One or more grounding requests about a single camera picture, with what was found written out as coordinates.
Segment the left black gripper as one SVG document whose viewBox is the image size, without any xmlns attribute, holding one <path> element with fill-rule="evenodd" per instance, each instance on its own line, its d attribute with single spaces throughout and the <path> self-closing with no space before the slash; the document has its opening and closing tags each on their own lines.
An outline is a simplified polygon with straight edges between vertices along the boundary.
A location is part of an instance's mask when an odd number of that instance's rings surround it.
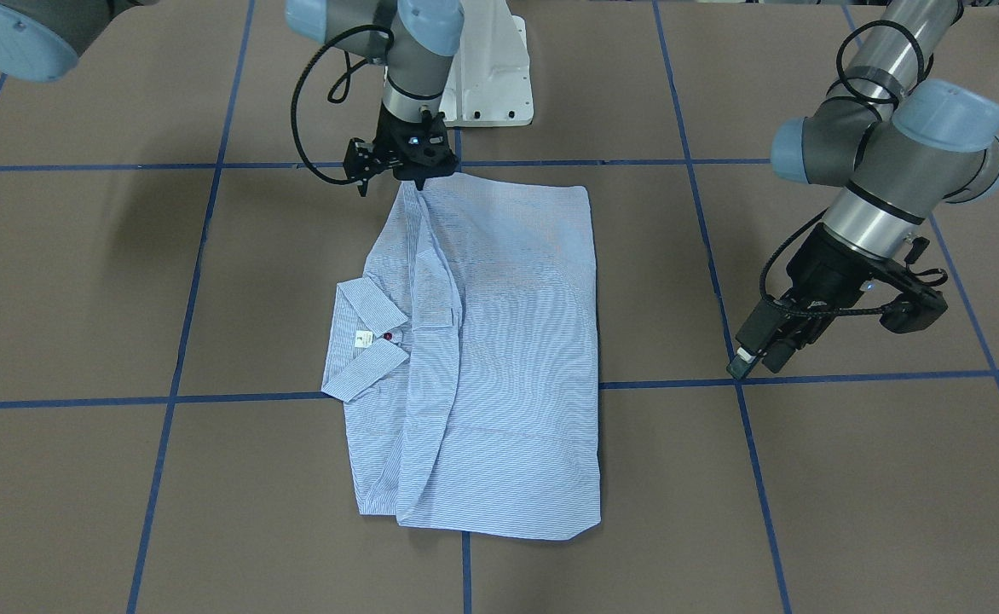
<svg viewBox="0 0 999 614">
<path fill-rule="evenodd" d="M 877 279 L 882 262 L 845 242 L 819 224 L 788 261 L 792 286 L 785 304 L 792 310 L 854 310 L 862 298 L 863 285 Z M 811 329 L 793 329 L 794 317 L 777 302 L 758 299 L 748 319 L 735 334 L 737 349 L 728 364 L 733 380 L 745 380 L 758 364 L 772 373 L 781 369 L 796 352 L 812 342 Z"/>
</svg>

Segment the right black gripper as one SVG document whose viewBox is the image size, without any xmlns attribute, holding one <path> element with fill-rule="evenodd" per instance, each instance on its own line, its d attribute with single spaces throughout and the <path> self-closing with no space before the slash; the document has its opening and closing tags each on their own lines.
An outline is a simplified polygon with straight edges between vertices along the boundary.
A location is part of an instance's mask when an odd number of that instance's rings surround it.
<svg viewBox="0 0 999 614">
<path fill-rule="evenodd" d="M 420 121 L 409 122 L 383 110 L 376 125 L 379 168 L 422 190 L 428 180 L 452 176 L 457 170 L 458 157 L 448 137 L 444 113 L 425 110 Z"/>
</svg>

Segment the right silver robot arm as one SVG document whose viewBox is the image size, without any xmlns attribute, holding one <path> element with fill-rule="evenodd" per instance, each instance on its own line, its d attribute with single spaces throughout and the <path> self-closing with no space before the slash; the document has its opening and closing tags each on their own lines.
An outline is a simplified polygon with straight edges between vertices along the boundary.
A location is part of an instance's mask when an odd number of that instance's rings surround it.
<svg viewBox="0 0 999 614">
<path fill-rule="evenodd" d="M 0 1 L 0 73 L 37 83 L 60 80 L 119 15 L 137 7 L 136 1 Z M 459 160 L 441 104 L 465 26 L 461 3 L 289 1 L 285 19 L 293 32 L 320 44 L 297 79 L 289 112 L 298 158 L 312 174 L 329 185 L 355 186 L 360 195 L 386 171 L 418 189 L 453 175 Z M 327 92 L 332 104 L 348 100 L 363 67 L 385 67 L 375 135 L 349 141 L 340 178 L 309 159 L 298 129 L 309 75 L 334 49 L 346 67 Z"/>
</svg>

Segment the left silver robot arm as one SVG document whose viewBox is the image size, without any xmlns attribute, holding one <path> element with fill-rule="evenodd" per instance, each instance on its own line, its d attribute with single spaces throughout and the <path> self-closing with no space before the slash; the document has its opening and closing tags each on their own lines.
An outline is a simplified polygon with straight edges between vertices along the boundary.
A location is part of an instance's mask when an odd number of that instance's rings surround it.
<svg viewBox="0 0 999 614">
<path fill-rule="evenodd" d="M 835 319 L 876 316 L 917 332 L 947 311 L 943 269 L 914 272 L 921 226 L 941 203 L 967 205 L 999 188 L 999 104 L 931 77 L 933 51 L 963 16 L 961 1 L 892 1 L 839 47 L 837 80 L 814 115 L 777 130 L 775 173 L 834 187 L 823 213 L 792 234 L 800 248 L 775 296 L 769 270 L 735 334 L 730 376 L 780 372 Z"/>
</svg>

